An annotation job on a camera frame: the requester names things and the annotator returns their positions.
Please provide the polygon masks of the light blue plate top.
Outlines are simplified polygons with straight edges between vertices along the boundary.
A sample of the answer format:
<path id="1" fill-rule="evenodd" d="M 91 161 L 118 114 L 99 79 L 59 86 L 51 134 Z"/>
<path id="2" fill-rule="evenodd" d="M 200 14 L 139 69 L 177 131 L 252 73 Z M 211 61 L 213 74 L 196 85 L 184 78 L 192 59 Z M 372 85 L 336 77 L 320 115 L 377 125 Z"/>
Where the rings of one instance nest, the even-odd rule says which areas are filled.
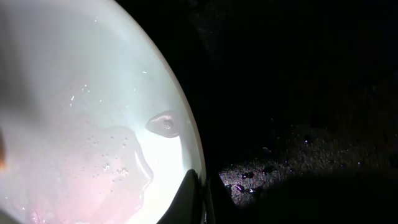
<path id="1" fill-rule="evenodd" d="M 116 1 L 1 2 L 1 214 L 18 223 L 156 223 L 196 122 L 159 49 Z"/>

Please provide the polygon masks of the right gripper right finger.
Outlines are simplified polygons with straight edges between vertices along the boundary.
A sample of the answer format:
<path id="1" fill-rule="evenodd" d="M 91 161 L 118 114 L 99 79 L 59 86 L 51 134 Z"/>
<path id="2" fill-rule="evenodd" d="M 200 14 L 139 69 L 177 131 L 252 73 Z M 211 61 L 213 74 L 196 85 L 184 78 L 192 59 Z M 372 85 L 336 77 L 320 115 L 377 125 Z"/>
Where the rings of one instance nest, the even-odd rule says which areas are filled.
<path id="1" fill-rule="evenodd" d="M 218 174 L 206 181 L 206 221 L 209 224 L 239 224 L 241 212 L 235 206 Z"/>

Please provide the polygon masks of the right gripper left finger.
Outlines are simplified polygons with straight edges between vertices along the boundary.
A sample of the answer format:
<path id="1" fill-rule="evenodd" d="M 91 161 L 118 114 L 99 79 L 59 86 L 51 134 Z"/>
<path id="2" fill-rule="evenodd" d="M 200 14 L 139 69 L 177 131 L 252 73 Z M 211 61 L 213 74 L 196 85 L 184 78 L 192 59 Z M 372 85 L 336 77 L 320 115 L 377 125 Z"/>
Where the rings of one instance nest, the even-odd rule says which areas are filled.
<path id="1" fill-rule="evenodd" d="M 201 224 L 203 199 L 197 173 L 190 169 L 180 184 L 170 207 L 157 224 Z"/>

